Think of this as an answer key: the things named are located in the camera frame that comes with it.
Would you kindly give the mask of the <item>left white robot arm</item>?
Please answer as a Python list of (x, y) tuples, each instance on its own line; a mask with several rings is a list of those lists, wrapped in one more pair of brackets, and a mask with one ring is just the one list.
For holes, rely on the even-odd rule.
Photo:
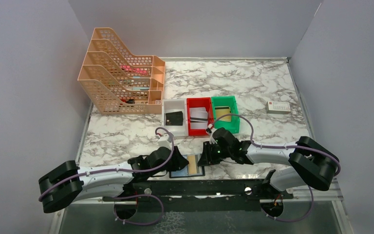
[(132, 157), (125, 162), (100, 167), (80, 167), (69, 160), (39, 180), (44, 213), (54, 213), (71, 203), (94, 197), (115, 197), (128, 200), (133, 196), (132, 183), (144, 182), (155, 174), (174, 172), (189, 164), (178, 147), (159, 147), (149, 155)]

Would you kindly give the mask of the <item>black leather card holder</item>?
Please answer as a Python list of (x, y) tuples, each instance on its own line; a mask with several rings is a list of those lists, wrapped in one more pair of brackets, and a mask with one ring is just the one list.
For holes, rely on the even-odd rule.
[[(196, 154), (198, 156), (198, 161), (201, 157), (201, 154)], [(205, 176), (205, 169), (204, 167), (200, 167), (201, 169), (201, 174), (200, 175), (188, 175), (188, 172), (187, 172), (187, 169), (188, 169), (188, 165), (186, 167), (184, 167), (183, 169), (179, 170), (179, 171), (175, 171), (175, 172), (170, 172), (169, 174), (169, 178), (186, 178), (186, 177), (199, 177), (199, 176)]]

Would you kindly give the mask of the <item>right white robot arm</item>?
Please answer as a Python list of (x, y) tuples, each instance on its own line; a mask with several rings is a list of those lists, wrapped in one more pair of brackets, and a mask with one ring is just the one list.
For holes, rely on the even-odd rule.
[(241, 165), (286, 165), (286, 169), (271, 170), (264, 179), (261, 190), (267, 198), (303, 185), (327, 191), (341, 169), (339, 159), (308, 136), (300, 137), (294, 145), (262, 145), (250, 140), (239, 141), (228, 130), (220, 128), (211, 134), (209, 141), (204, 142), (197, 164), (216, 165), (225, 158)]

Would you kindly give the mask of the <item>gold card with black stripe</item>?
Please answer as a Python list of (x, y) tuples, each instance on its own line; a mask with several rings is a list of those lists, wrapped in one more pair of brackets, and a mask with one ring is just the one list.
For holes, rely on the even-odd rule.
[(197, 165), (198, 156), (197, 155), (188, 155), (187, 160), (189, 162), (188, 169), (187, 169), (188, 175), (189, 176), (200, 175), (201, 174), (201, 169)]

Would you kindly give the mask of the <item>peach plastic desk organizer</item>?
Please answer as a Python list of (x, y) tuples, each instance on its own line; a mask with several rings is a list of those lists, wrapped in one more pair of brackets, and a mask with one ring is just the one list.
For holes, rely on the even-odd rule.
[[(150, 67), (151, 74), (131, 77), (120, 65)], [(160, 115), (165, 72), (161, 58), (134, 55), (113, 29), (98, 27), (93, 30), (77, 80), (103, 115)]]

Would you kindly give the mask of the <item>green plastic bin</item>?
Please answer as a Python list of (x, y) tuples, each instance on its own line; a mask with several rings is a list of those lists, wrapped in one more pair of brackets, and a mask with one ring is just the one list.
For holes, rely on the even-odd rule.
[[(216, 120), (215, 113), (214, 113), (216, 106), (229, 106), (231, 110), (230, 114), (238, 114), (237, 102), (234, 96), (211, 97), (211, 102), (212, 102), (214, 120)], [(237, 116), (231, 116), (231, 122), (224, 122), (224, 121), (218, 120), (215, 122), (214, 127), (216, 129), (225, 128), (231, 133), (237, 134), (240, 131), (240, 118)]]

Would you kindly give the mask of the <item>white card box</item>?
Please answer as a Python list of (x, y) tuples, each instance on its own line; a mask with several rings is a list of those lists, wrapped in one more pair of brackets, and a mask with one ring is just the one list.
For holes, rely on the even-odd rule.
[(268, 114), (289, 114), (291, 107), (289, 102), (267, 101), (266, 111)]

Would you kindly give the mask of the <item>white plastic bin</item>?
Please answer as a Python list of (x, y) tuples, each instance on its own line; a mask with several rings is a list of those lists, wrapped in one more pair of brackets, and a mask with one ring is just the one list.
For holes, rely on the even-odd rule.
[(188, 136), (187, 101), (185, 98), (163, 100), (162, 126), (175, 137)]

